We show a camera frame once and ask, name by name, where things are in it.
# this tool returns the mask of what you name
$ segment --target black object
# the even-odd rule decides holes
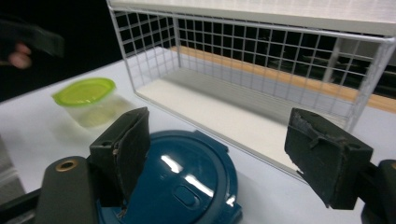
[[[1,50],[1,58],[15,50],[15,44],[22,42],[29,48],[42,50],[52,56],[64,56],[64,39],[60,35],[46,31],[36,25],[16,21],[0,20],[0,39],[8,48]]]
[[[363,223],[396,223],[396,161],[370,163],[373,149],[316,113],[293,108],[285,151],[301,177],[334,209],[366,203]]]
[[[35,223],[97,223],[89,164],[68,157],[51,164],[44,174]]]
[[[10,202],[0,205],[0,223],[6,223],[13,218],[23,217],[23,214],[34,212],[37,208],[41,189],[34,190]],[[26,222],[33,223],[33,218],[26,217]]]
[[[149,111],[123,114],[90,146],[90,161],[98,169],[97,185],[103,207],[129,202],[149,150]]]

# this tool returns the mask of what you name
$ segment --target white wire basket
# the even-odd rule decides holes
[[[282,124],[300,107],[352,131],[364,107],[375,105],[372,93],[396,46],[389,35],[109,5],[135,93],[259,157],[211,127],[224,117],[214,115],[216,105]],[[254,129],[246,125],[236,135]]]

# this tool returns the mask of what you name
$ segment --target finger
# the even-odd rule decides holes
[[[17,43],[17,45],[15,46],[15,50],[17,52],[24,53],[24,54],[32,53],[32,51],[26,45],[24,45],[22,43]]]
[[[20,52],[11,53],[8,57],[8,61],[20,69],[28,68],[32,64],[30,58],[26,54]]]

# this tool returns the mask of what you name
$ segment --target black background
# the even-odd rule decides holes
[[[28,69],[0,66],[0,102],[121,59],[106,0],[0,0],[0,12],[65,42],[63,58],[34,51]]]

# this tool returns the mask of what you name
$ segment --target white table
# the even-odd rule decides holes
[[[51,95],[73,80],[110,77],[117,95],[128,108],[147,106],[151,132],[188,130],[191,124],[137,98],[124,63],[114,63],[0,104],[0,135],[27,192],[40,188],[48,165],[67,156],[89,155],[89,145],[111,122],[97,128],[79,127],[56,105]],[[396,116],[366,108],[354,134],[375,148],[372,161],[396,158]],[[230,147],[238,175],[237,201],[243,207],[241,223],[361,223],[362,202],[354,211],[335,211],[302,181],[285,174],[246,152]]]

